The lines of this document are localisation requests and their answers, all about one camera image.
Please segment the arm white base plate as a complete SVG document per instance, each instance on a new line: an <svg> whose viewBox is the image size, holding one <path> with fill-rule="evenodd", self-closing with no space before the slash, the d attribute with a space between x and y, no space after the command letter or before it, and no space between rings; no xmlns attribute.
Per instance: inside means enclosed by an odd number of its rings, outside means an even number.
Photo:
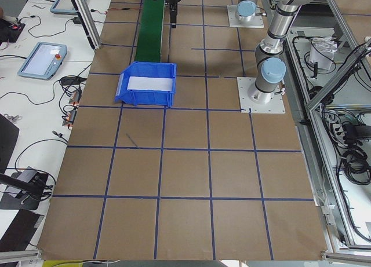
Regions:
<svg viewBox="0 0 371 267"><path fill-rule="evenodd" d="M237 77L241 112L284 114L286 111L279 86L271 93L263 93L256 88L255 80L254 77Z"/></svg>
<svg viewBox="0 0 371 267"><path fill-rule="evenodd" d="M261 9L248 16L238 12L238 5L227 5L229 26L234 28L264 28L263 14Z"/></svg>

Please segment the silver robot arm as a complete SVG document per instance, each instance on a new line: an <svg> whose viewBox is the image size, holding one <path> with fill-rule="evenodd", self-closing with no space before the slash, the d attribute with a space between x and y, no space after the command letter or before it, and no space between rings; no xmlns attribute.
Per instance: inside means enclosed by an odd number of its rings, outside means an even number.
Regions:
<svg viewBox="0 0 371 267"><path fill-rule="evenodd" d="M255 57L258 75L248 89L249 98L257 104L267 104L274 96L275 88L286 74L286 65L279 58L283 52L283 41L302 5L313 0L276 0L274 16L267 35L257 45Z"/></svg>
<svg viewBox="0 0 371 267"><path fill-rule="evenodd" d="M241 22L249 22L256 15L257 5L255 2L246 0L237 4L235 17Z"/></svg>

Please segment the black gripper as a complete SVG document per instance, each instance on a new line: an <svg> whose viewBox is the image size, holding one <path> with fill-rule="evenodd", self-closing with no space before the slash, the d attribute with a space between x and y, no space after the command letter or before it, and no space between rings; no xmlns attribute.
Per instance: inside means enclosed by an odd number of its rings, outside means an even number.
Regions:
<svg viewBox="0 0 371 267"><path fill-rule="evenodd" d="M181 0L166 0L169 3L170 25L172 28L177 26L177 3Z"/></svg>

